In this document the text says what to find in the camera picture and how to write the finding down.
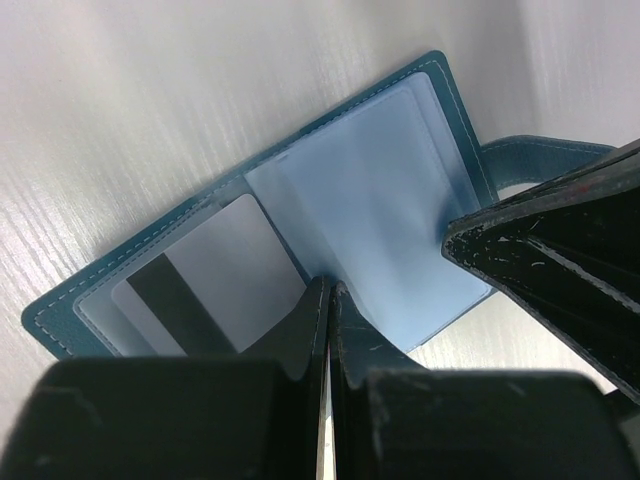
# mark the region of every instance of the stitching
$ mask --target stitching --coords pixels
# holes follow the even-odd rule
[[[417,72],[418,70],[420,70],[423,67],[426,67],[427,65],[430,65],[432,63],[435,63],[436,66],[438,67],[438,69],[440,70],[440,72],[442,73],[442,76],[445,79],[445,82],[447,84],[447,88],[449,90],[449,93],[451,95],[451,99],[453,100],[453,104],[456,107],[456,110],[458,112],[458,117],[460,118],[460,122],[462,123],[462,127],[464,128],[464,131],[467,135],[467,138],[469,139],[469,143],[471,144],[471,149],[473,150],[473,154],[476,158],[476,162],[478,163],[478,167],[480,168],[480,172],[482,173],[482,178],[485,182],[485,185],[487,186],[487,189],[489,190],[489,196],[494,199],[494,195],[493,192],[491,190],[491,187],[489,186],[489,182],[487,180],[487,176],[485,174],[484,169],[482,168],[482,164],[480,163],[480,156],[478,155],[478,152],[476,150],[476,147],[471,139],[471,134],[469,133],[469,130],[467,129],[467,125],[464,122],[464,118],[462,117],[462,112],[460,110],[460,106],[458,105],[458,102],[456,101],[456,97],[453,94],[453,89],[451,88],[451,84],[449,83],[449,79],[447,78],[447,75],[444,71],[444,69],[442,68],[442,66],[440,65],[440,63],[438,62],[438,60],[429,60],[428,62],[424,62],[421,63],[420,65],[418,65],[417,67],[412,68],[411,70],[409,70],[408,72],[404,73],[403,75],[401,75],[398,79],[387,83],[384,87],[380,87],[378,88],[376,91],[370,93],[369,95],[367,95],[366,97],[364,97],[362,100],[354,103],[352,106],[350,106],[348,109],[346,109],[344,112],[342,112],[339,115],[336,115],[333,118],[330,118],[329,120],[327,120],[325,123],[323,123],[322,125],[319,125],[318,127],[314,128],[313,130],[311,130],[309,133],[307,133],[306,135],[304,135],[304,137],[307,137],[309,135],[311,135],[313,132],[315,132],[316,130],[324,127],[325,125],[327,125],[330,122],[333,122],[337,119],[339,119],[340,117],[342,117],[343,115],[346,115],[348,112],[350,112],[351,110],[353,110],[354,108],[356,108],[358,105],[366,102],[367,100],[369,100],[371,97],[377,95],[378,93],[382,92],[383,90],[386,90],[387,88],[391,87],[392,85],[395,85],[396,83],[398,83],[399,81],[405,79],[406,77],[408,77],[409,75]],[[267,160],[269,160],[270,158],[275,157],[276,155],[282,153],[284,150],[286,150],[287,148],[289,148],[291,146],[291,144],[289,145],[285,145],[283,146],[281,149],[279,149],[278,151],[274,152],[272,155],[269,155],[267,158],[262,159],[261,161],[259,161],[256,164],[252,164],[252,165],[248,165],[247,167],[241,169],[240,171],[238,171],[238,173],[230,178],[229,180],[227,180],[226,182],[224,182],[222,185],[220,185],[219,187],[217,187],[216,189],[214,189],[213,191],[209,192],[207,195],[205,195],[203,198],[201,198],[200,200],[198,200],[196,203],[194,203],[192,206],[190,206],[189,208],[187,208],[183,213],[181,213],[180,215],[178,215],[174,220],[169,221],[167,224],[161,226],[158,230],[156,230],[155,232],[153,232],[151,235],[145,237],[141,242],[135,244],[133,246],[133,248],[128,249],[125,253],[123,253],[122,255],[120,255],[118,258],[116,258],[116,260],[109,262],[105,267],[101,268],[100,270],[98,270],[96,273],[94,273],[93,275],[90,275],[87,279],[82,280],[81,282],[79,282],[77,285],[73,286],[72,288],[70,288],[66,293],[62,294],[61,296],[58,297],[57,300],[54,300],[52,303],[50,303],[49,305],[47,305],[47,307],[44,310],[40,310],[34,317],[33,322],[34,324],[40,328],[40,330],[42,330],[46,335],[48,335],[53,341],[55,341],[58,345],[60,345],[70,356],[73,356],[73,354],[71,353],[71,351],[60,342],[60,340],[58,340],[56,337],[54,337],[39,321],[38,318],[40,318],[46,311],[47,309],[53,307],[56,303],[58,303],[60,300],[62,300],[64,297],[66,297],[69,293],[73,292],[75,289],[77,289],[79,286],[83,285],[84,283],[86,283],[87,281],[95,278],[97,275],[99,275],[100,273],[102,273],[103,271],[105,271],[107,268],[109,268],[111,265],[114,265],[115,263],[119,262],[120,260],[124,259],[129,253],[132,253],[133,251],[137,250],[139,247],[141,247],[142,245],[144,245],[145,243],[147,243],[149,240],[151,240],[153,237],[155,237],[156,235],[158,235],[160,232],[162,232],[163,230],[165,230],[166,228],[168,228],[169,226],[173,225],[171,228],[169,228],[166,232],[164,232],[163,236],[168,235],[170,232],[172,232],[173,230],[175,230],[179,225],[181,225],[182,223],[184,223],[188,218],[190,218],[197,209],[199,209],[209,198],[211,198],[211,196],[213,196],[216,192],[218,192],[219,190],[223,189],[224,187],[226,187],[227,185],[229,185],[231,182],[235,181],[238,177],[241,177],[242,175],[245,175],[249,170],[254,169],[259,167],[260,165],[262,165],[264,162],[266,162]],[[147,251],[149,251],[149,249],[154,245],[154,243],[157,242],[152,242],[151,245],[145,247],[143,250],[141,250],[140,252],[138,252],[137,254],[135,254],[133,257],[131,257],[129,260],[127,260],[124,264],[120,265],[116,270],[114,270],[113,272],[111,272],[110,275],[108,275],[107,277],[105,277],[102,281],[98,282],[95,286],[93,286],[90,290],[88,290],[87,292],[85,292],[77,301],[81,301],[83,299],[85,299],[86,297],[88,297],[89,295],[91,295],[93,292],[95,292],[98,288],[100,288],[100,286],[104,285],[105,282],[107,282],[110,278],[112,278],[115,274],[117,274],[118,272],[122,271],[123,269],[125,269],[127,266],[131,265],[131,263],[133,263],[136,259],[138,259],[140,256],[142,256],[144,253],[146,253]],[[80,311],[80,313],[83,315],[85,321],[87,321],[91,326],[94,327],[94,329],[97,330],[96,326],[93,324],[93,322],[91,322],[91,320],[82,312],[82,309],[78,309]],[[107,345],[109,345],[111,348],[113,348],[116,352],[118,351],[111,342],[109,342],[106,338],[104,338],[103,335],[99,334],[98,335],[103,341],[105,341],[107,343]]]
[[[489,147],[487,149],[483,149],[482,153],[487,153],[487,152],[490,152],[491,150],[498,150],[500,148],[510,147],[511,145],[535,145],[535,146],[544,147],[544,148],[555,148],[557,150],[567,150],[569,152],[590,153],[592,155],[602,155],[603,154],[602,152],[597,152],[597,151],[594,151],[593,149],[559,147],[557,145],[547,145],[545,143],[539,143],[539,142],[521,142],[521,141],[518,141],[518,140],[514,140],[513,142],[504,143],[502,145],[495,145],[493,147]]]

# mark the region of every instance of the wooden surface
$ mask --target wooden surface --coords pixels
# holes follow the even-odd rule
[[[0,1],[0,434],[52,362],[25,305],[430,49],[481,142],[640,136],[638,18],[636,0]],[[499,295],[415,355],[597,378]]]

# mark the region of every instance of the black magnetic stripe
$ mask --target black magnetic stripe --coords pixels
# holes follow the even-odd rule
[[[187,355],[236,353],[164,253],[127,282]]]

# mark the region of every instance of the card holder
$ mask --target card holder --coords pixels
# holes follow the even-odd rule
[[[59,358],[186,353],[175,345],[173,351],[159,347],[159,337],[132,322],[114,292],[229,205],[253,196],[299,280],[291,274],[271,282],[280,290],[269,291],[268,298],[286,299],[273,315],[293,308],[296,289],[312,276],[331,274],[347,281],[358,307],[406,351],[490,293],[440,256],[446,224],[497,201],[494,178],[501,186],[532,178],[527,169],[518,169],[526,152],[535,150],[529,163],[542,165],[541,181],[555,168],[544,165],[553,157],[549,152],[562,153],[563,159],[569,154],[560,162],[560,168],[569,168],[607,148],[530,137],[481,148],[444,55],[431,52],[248,160],[90,264],[27,307],[23,324]],[[521,150],[515,159],[514,149]],[[253,272],[269,283],[264,265]],[[242,296],[244,290],[238,291]],[[246,298],[250,291],[247,287]],[[258,324],[263,321],[268,326],[273,319]],[[257,329],[234,348],[246,348],[259,334]]]

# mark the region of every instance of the black object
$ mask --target black object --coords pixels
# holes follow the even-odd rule
[[[444,255],[504,290],[640,399],[640,142],[450,227]],[[638,479],[588,380],[423,369],[314,279],[242,354],[82,359],[36,386],[2,479],[311,479],[324,451],[330,344],[338,480]]]
[[[638,478],[603,396],[581,376],[425,370],[342,285],[330,331],[338,479]]]
[[[25,405],[0,478],[315,478],[328,302],[315,279],[246,355],[58,363]]]
[[[323,279],[242,355],[54,366],[0,477],[316,478],[327,320],[338,479],[638,478],[588,380],[427,371]]]
[[[636,141],[453,222],[443,254],[509,295],[640,402],[639,225]]]

